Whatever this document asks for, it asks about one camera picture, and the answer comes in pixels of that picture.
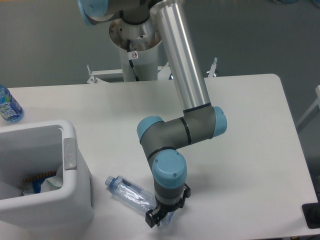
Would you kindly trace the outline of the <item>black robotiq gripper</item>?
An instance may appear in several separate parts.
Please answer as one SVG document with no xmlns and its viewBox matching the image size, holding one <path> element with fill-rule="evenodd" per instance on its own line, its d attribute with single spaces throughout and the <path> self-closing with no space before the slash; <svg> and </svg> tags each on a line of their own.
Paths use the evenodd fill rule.
<svg viewBox="0 0 320 240">
<path fill-rule="evenodd" d="M 165 198 L 167 203 L 160 201 L 159 198 L 156 200 L 156 208 L 150 209 L 145 213 L 145 222 L 150 228 L 159 226 L 161 220 L 163 220 L 167 213 L 174 212 L 179 208 L 183 208 L 187 198 L 191 196 L 191 188 L 185 183 L 183 188 L 183 195 L 179 198 L 168 199 Z"/>
</svg>

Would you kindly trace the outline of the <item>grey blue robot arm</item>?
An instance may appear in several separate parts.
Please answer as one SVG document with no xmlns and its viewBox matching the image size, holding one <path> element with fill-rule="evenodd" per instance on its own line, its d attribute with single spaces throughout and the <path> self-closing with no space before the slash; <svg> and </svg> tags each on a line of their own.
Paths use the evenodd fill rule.
<svg viewBox="0 0 320 240">
<path fill-rule="evenodd" d="M 150 227 L 159 225 L 167 213 L 182 208 L 190 197 L 186 184 L 187 163 L 179 149 L 223 134 L 227 118 L 212 106 L 204 78 L 198 70 L 189 30 L 179 0 L 141 0 L 159 26 L 183 116 L 163 121 L 149 116 L 137 126 L 139 142 L 154 180 L 156 207 L 146 212 Z"/>
</svg>

